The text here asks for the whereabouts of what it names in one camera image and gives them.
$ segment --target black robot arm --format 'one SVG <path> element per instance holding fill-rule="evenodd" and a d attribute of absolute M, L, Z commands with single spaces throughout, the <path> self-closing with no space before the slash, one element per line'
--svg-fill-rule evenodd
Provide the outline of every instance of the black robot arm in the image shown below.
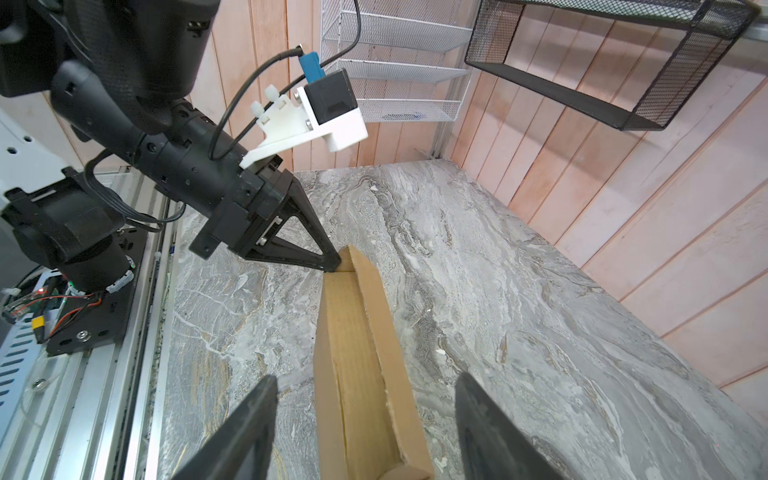
<path fill-rule="evenodd" d="M 298 180 L 278 170 L 282 160 L 275 155 L 240 168 L 247 151 L 239 144 L 218 161 L 211 160 L 216 125 L 184 100 L 194 85 L 219 1 L 3 2 L 0 94 L 50 89 L 53 108 L 81 140 L 97 141 L 147 175 L 161 193 L 207 217 L 191 246 L 196 254 L 208 258 L 225 243 L 249 260 L 333 271 L 340 262 L 336 249 Z M 231 141 L 221 133 L 217 144 Z M 10 202 L 3 217 L 24 232 L 25 240 L 33 240 L 25 252 L 62 272 L 72 259 L 81 263 L 104 256 L 106 239 L 122 221 L 109 203 L 93 195 L 83 173 L 65 174 L 65 184 L 52 186 L 53 193 L 37 207 L 39 192 L 2 192 Z M 101 213 L 90 215 L 81 231 L 74 232 L 63 217 L 49 211 L 66 199 L 71 216 L 82 214 L 78 209 Z M 40 221 L 41 212 L 45 221 Z M 276 237 L 290 217 L 301 221 L 322 254 Z M 51 241 L 63 237 L 77 241 Z M 114 281 L 111 277 L 124 270 L 118 263 L 98 286 L 88 285 L 89 290 Z"/>

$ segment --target metal screw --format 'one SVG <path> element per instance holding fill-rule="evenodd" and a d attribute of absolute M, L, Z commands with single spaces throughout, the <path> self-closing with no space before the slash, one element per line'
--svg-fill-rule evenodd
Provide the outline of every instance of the metal screw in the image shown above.
<path fill-rule="evenodd" d="M 45 387 L 48 386 L 48 380 L 46 379 L 37 379 L 34 382 L 32 382 L 32 391 L 33 392 L 39 392 L 43 390 Z"/>

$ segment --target black mesh shelf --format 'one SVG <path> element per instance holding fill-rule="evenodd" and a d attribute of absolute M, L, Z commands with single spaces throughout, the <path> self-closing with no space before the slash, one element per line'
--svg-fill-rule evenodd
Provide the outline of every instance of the black mesh shelf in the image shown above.
<path fill-rule="evenodd" d="M 527 4 L 687 33 L 634 109 L 627 111 L 504 64 Z M 759 13 L 747 0 L 481 0 L 465 62 L 619 130 L 663 130 Z"/>

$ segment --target corrugated cardboard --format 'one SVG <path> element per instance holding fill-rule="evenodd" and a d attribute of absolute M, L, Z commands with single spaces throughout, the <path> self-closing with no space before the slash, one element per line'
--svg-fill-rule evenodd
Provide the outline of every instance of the corrugated cardboard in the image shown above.
<path fill-rule="evenodd" d="M 323 274 L 315 404 L 324 480 L 433 478 L 381 276 L 355 247 Z"/>

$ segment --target gray marble surface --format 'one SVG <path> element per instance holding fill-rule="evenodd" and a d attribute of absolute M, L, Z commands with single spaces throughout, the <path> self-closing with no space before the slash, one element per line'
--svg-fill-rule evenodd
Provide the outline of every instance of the gray marble surface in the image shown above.
<path fill-rule="evenodd" d="M 335 245 L 381 271 L 437 478 L 463 478 L 453 385 L 469 371 L 565 478 L 768 478 L 768 435 L 453 164 L 298 174 Z M 322 274 L 177 240 L 161 478 L 265 373 L 270 478 L 318 478 L 312 351 Z M 296 225 L 281 236 L 306 246 Z"/>

